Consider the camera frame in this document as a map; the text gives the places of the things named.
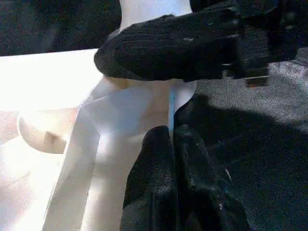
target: black fabric cover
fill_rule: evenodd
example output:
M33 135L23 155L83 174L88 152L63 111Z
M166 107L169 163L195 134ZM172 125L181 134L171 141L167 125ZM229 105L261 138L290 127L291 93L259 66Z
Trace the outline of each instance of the black fabric cover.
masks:
M199 81L176 115L230 173L234 195L256 230L307 230L308 59L271 64L267 87Z

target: white box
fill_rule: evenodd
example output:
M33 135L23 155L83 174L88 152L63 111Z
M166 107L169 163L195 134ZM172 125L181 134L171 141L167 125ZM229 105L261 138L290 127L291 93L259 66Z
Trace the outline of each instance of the white box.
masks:
M142 139L151 128L168 125L169 86L141 83L102 98L90 96L96 99L80 107L44 231L119 229L127 175Z

